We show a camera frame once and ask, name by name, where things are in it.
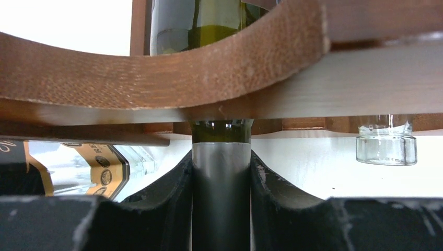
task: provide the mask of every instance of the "bottle label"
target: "bottle label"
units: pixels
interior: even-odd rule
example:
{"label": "bottle label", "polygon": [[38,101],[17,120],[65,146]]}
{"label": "bottle label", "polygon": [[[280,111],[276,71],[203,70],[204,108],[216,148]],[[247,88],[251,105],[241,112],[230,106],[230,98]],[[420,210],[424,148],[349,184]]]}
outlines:
{"label": "bottle label", "polygon": [[50,174],[29,154],[28,142],[0,140],[0,195],[53,194]]}
{"label": "bottle label", "polygon": [[241,0],[241,2],[245,4],[252,4],[266,10],[271,10],[279,2],[281,2],[281,0]]}
{"label": "bottle label", "polygon": [[[102,195],[113,200],[127,184],[130,176],[128,160],[112,145],[0,140],[0,195],[54,195],[48,168],[59,163],[60,147],[75,149],[90,168],[91,187],[87,195]],[[64,153],[59,156],[72,156]]]}
{"label": "bottle label", "polygon": [[114,146],[75,143],[63,145],[75,148],[91,166],[91,182],[96,185],[87,190],[87,195],[103,195],[113,200],[128,182],[129,163]]}

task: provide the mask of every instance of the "empty glass jar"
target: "empty glass jar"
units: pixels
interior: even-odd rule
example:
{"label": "empty glass jar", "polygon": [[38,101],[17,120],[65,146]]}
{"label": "empty glass jar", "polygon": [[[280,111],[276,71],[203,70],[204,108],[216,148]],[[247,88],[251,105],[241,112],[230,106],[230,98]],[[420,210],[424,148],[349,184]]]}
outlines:
{"label": "empty glass jar", "polygon": [[417,163],[412,115],[359,116],[356,159],[376,165],[408,166]]}

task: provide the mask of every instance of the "curved wooden slat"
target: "curved wooden slat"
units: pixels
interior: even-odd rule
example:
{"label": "curved wooden slat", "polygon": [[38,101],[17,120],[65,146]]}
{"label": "curved wooden slat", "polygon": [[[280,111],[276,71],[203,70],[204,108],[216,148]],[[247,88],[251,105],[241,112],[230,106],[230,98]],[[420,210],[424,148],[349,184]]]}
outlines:
{"label": "curved wooden slat", "polygon": [[258,92],[189,108],[98,109],[0,99],[0,120],[81,125],[441,113],[442,54],[443,44],[330,53]]}
{"label": "curved wooden slat", "polygon": [[210,104],[312,65],[327,49],[324,34],[319,3],[299,0],[220,42],[156,57],[96,55],[0,33],[0,105],[17,112],[10,101],[127,110]]}

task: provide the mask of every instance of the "wooden shelf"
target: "wooden shelf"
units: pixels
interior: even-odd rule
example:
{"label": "wooden shelf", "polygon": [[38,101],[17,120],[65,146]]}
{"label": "wooden shelf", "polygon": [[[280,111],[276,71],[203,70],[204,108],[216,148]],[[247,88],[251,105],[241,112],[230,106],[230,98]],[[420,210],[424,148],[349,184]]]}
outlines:
{"label": "wooden shelf", "polygon": [[442,55],[443,44],[330,53],[300,74],[263,90],[188,108],[97,109],[3,100],[0,120],[73,126],[440,113]]}

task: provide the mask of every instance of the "wine bottle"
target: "wine bottle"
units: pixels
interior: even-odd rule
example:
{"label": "wine bottle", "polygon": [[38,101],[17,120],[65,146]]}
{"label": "wine bottle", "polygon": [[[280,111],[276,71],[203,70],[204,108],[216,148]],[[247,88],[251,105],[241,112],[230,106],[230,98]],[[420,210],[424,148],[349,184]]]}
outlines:
{"label": "wine bottle", "polygon": [[143,182],[156,171],[141,146],[0,141],[0,195],[102,195],[118,201],[129,182]]}
{"label": "wine bottle", "polygon": [[[209,45],[267,13],[241,0],[154,0],[153,4],[151,55]],[[190,123],[194,164],[192,250],[249,250],[253,120]]]}

